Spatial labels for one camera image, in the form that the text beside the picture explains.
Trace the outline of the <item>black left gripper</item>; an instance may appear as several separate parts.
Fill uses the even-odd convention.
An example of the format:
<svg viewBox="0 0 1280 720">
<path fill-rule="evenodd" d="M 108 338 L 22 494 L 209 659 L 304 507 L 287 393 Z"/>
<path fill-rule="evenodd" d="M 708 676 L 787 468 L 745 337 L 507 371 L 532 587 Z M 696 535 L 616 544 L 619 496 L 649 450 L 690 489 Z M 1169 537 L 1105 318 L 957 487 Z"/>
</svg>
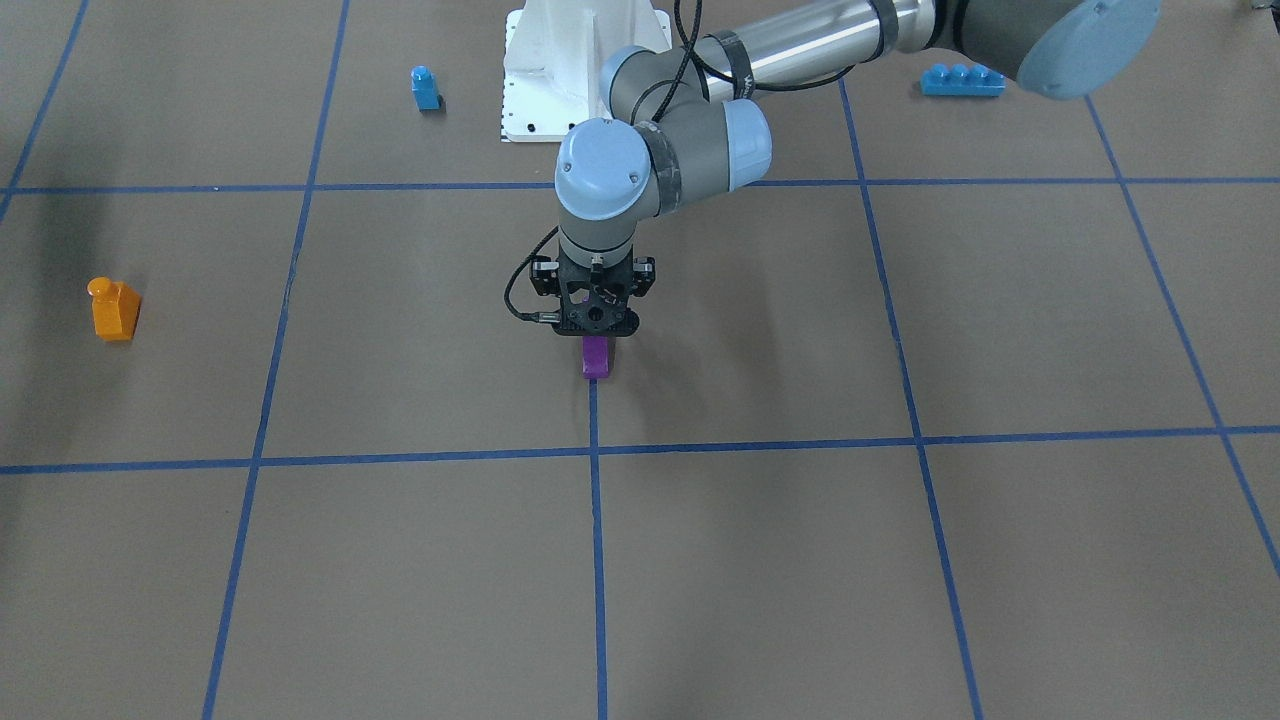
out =
<svg viewBox="0 0 1280 720">
<path fill-rule="evenodd" d="M 564 252 L 558 258 L 536 255 L 530 269 L 530 282 L 538 295 L 554 296 L 570 307 L 589 304 L 623 307 L 632 297 L 644 297 L 655 281 L 655 259 L 635 258 L 632 252 L 611 266 L 580 265 Z"/>
</svg>

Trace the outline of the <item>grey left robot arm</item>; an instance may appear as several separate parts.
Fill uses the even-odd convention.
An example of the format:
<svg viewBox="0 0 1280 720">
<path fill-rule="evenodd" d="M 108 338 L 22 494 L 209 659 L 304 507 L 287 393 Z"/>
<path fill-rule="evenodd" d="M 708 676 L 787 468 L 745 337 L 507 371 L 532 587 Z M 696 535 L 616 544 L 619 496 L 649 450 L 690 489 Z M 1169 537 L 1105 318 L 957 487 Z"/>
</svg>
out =
<svg viewBox="0 0 1280 720">
<path fill-rule="evenodd" d="M 562 324 L 600 309 L 595 332 L 653 284 L 637 224 L 762 179 L 773 143 L 762 94 L 842 79 L 891 53 L 942 47 L 1055 100 L 1110 82 L 1157 26 L 1157 1 L 814 1 L 736 29 L 694 24 L 664 53 L 622 47 L 602 67 L 604 115 L 567 131 L 556 159 L 559 224 L 516 272 Z"/>
</svg>

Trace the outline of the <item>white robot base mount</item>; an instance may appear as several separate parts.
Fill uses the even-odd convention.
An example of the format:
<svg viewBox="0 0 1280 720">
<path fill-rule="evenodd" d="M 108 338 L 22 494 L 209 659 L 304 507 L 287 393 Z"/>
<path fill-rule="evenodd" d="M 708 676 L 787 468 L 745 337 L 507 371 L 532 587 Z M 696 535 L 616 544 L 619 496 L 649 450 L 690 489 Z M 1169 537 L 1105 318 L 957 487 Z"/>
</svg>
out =
<svg viewBox="0 0 1280 720">
<path fill-rule="evenodd" d="M 605 115 L 600 70 L 623 47 L 671 49 L 671 19 L 649 1 L 526 1 L 504 22 L 500 137 L 558 143 Z"/>
</svg>

